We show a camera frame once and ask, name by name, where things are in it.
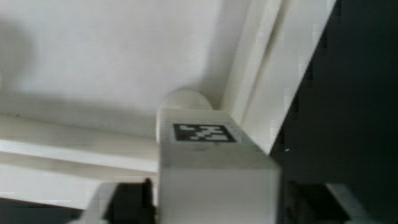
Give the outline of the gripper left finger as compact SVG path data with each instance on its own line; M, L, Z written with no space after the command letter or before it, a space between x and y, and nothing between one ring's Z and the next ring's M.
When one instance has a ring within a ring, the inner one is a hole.
M152 182L104 183L76 224L156 224Z

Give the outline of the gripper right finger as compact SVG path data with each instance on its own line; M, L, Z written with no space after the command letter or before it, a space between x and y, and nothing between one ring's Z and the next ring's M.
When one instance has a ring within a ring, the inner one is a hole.
M383 224L369 215L341 183L284 185L279 224Z

